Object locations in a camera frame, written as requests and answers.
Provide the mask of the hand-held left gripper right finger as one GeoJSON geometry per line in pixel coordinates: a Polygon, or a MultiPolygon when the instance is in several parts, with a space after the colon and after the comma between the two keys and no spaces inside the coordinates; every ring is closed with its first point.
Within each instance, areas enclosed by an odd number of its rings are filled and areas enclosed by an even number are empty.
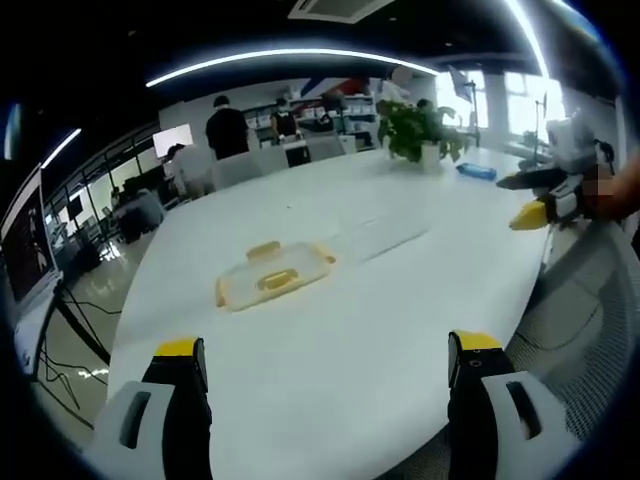
{"type": "Polygon", "coordinates": [[[566,406],[493,337],[448,335],[451,479],[551,479],[579,450],[566,406]]]}

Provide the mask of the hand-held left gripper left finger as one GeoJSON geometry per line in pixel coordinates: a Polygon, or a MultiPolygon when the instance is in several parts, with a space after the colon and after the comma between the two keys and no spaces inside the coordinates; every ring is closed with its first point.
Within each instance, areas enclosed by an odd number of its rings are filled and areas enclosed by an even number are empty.
{"type": "Polygon", "coordinates": [[[162,344],[106,402],[84,459],[100,479],[210,479],[207,393],[204,340],[162,344]]]}

